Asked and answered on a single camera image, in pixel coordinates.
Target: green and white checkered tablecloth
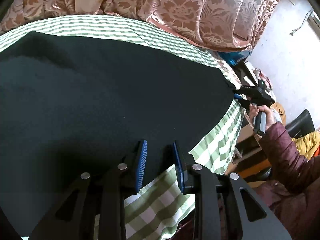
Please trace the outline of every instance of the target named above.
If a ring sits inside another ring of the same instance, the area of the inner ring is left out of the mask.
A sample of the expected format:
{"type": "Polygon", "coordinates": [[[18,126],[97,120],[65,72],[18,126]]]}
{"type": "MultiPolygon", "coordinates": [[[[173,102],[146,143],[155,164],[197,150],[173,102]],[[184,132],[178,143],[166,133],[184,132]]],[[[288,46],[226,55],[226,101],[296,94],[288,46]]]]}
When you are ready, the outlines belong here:
{"type": "MultiPolygon", "coordinates": [[[[230,68],[225,62],[221,66],[221,62],[219,64],[207,50],[195,47],[145,22],[107,15],[49,18],[26,24],[0,36],[0,52],[30,31],[58,36],[113,39],[165,50],[185,59],[220,68],[228,80],[237,88],[240,86],[234,75],[230,74],[230,68]]],[[[240,105],[233,100],[220,122],[191,150],[190,153],[197,163],[220,174],[226,170],[239,135],[241,115],[240,105]]],[[[176,232],[179,221],[186,217],[194,206],[195,196],[180,193],[175,169],[171,166],[142,188],[139,194],[125,200],[127,239],[168,239],[176,232]]],[[[98,223],[99,216],[96,217],[95,234],[98,223]]]]}

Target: round metal pin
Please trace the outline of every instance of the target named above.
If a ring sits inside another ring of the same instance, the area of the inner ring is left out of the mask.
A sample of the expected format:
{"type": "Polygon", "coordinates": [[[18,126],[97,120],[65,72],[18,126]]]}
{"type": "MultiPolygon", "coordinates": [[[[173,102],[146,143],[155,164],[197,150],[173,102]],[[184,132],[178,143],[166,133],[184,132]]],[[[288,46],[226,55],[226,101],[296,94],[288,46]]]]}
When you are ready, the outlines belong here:
{"type": "Polygon", "coordinates": [[[230,173],[230,178],[237,180],[237,179],[239,179],[239,175],[233,172],[233,173],[230,173]]]}
{"type": "Polygon", "coordinates": [[[198,163],[195,163],[195,164],[192,165],[192,168],[194,170],[196,170],[196,171],[199,171],[199,170],[202,169],[202,166],[200,164],[198,164],[198,163]]]}
{"type": "Polygon", "coordinates": [[[119,170],[125,170],[127,167],[128,167],[128,165],[125,164],[125,163],[120,163],[120,164],[118,165],[118,169],[119,169],[119,170]]]}
{"type": "Polygon", "coordinates": [[[90,173],[84,172],[84,173],[82,173],[82,174],[80,175],[80,178],[81,178],[81,179],[88,179],[88,178],[90,178],[90,173]]]}

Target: white floor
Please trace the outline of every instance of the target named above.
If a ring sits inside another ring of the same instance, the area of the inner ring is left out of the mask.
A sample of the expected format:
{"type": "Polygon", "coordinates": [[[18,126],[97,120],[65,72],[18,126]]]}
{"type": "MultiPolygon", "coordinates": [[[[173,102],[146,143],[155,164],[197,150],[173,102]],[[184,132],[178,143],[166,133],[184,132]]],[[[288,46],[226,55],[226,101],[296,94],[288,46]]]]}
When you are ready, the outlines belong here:
{"type": "Polygon", "coordinates": [[[320,126],[320,35],[306,22],[293,36],[306,13],[307,0],[280,0],[262,38],[248,60],[271,80],[287,123],[304,109],[320,126]]]}

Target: maroon jacket sleeve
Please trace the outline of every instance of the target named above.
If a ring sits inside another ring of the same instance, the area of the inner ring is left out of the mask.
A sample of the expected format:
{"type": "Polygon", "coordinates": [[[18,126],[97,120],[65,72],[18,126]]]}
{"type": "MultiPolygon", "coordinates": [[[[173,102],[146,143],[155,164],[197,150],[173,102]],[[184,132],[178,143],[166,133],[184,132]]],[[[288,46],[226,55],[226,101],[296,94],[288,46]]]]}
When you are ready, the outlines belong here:
{"type": "Polygon", "coordinates": [[[288,191],[301,193],[320,177],[320,156],[308,161],[299,155],[284,126],[277,122],[259,141],[272,165],[272,172],[288,191]]]}

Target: floral pattern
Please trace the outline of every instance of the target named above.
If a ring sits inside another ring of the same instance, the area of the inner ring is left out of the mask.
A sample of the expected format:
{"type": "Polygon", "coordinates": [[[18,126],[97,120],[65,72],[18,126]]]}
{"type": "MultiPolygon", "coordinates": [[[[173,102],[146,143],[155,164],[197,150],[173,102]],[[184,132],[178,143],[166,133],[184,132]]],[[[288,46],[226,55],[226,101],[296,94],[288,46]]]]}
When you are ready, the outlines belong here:
{"type": "MultiPolygon", "coordinates": [[[[82,14],[75,1],[15,0],[0,23],[0,33],[39,19],[82,14]]],[[[257,44],[278,1],[98,0],[92,1],[98,3],[98,11],[84,12],[144,20],[193,45],[230,52],[257,44]]]]}

